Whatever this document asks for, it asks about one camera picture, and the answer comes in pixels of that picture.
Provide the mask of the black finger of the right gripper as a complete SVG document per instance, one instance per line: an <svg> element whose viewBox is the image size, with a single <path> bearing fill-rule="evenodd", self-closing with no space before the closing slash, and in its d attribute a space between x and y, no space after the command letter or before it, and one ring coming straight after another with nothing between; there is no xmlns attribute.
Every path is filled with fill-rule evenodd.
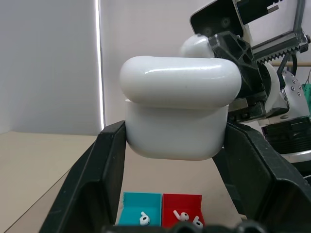
<svg viewBox="0 0 311 233"><path fill-rule="evenodd" d="M265 98L265 87L249 43L231 32L222 32L209 38L215 57L232 61L242 77L238 98Z"/></svg>

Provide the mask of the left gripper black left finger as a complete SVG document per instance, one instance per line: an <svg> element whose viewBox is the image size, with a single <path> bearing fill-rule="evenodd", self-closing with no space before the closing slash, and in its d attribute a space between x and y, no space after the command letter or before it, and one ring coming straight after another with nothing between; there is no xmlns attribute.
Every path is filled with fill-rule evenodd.
<svg viewBox="0 0 311 233"><path fill-rule="evenodd" d="M106 126L70 169L40 232L99 233L114 225L125 149L125 122Z"/></svg>

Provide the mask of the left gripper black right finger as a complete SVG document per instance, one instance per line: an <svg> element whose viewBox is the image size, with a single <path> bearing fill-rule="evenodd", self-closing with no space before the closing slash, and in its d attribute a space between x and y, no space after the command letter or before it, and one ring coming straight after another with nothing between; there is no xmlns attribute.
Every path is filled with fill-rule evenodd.
<svg viewBox="0 0 311 233"><path fill-rule="evenodd" d="M311 186L257 130L227 123L213 157L234 207L271 233L311 231Z"/></svg>

